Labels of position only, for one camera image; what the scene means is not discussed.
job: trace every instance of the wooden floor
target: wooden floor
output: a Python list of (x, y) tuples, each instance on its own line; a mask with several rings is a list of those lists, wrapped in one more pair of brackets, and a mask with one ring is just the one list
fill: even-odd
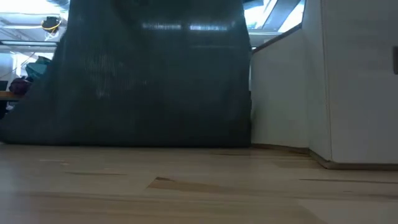
[(0, 145), (0, 223), (398, 222), (398, 172), (250, 149)]

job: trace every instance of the dark mesh curtain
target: dark mesh curtain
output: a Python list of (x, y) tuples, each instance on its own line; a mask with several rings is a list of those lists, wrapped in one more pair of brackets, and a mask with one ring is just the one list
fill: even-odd
[(248, 76), (241, 0), (72, 0), (52, 64), (0, 140), (248, 146)]

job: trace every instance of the ceiling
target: ceiling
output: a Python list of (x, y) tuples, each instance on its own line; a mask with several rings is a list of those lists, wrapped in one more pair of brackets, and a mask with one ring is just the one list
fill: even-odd
[[(305, 0), (243, 0), (251, 44), (257, 47), (302, 20)], [(0, 1), (0, 40), (58, 42), (66, 30), (69, 0)], [(47, 16), (63, 18), (59, 35), (41, 29)]]

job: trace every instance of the black textile backdrop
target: black textile backdrop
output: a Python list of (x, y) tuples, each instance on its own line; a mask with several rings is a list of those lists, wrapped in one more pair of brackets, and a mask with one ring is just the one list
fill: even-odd
[(241, 0), (72, 0), (44, 77), (0, 122), (16, 144), (250, 144)]

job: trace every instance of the cabinet door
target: cabinet door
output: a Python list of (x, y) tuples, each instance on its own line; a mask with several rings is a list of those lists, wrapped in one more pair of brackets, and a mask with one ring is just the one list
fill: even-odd
[(398, 163), (398, 1), (324, 0), (332, 160)]

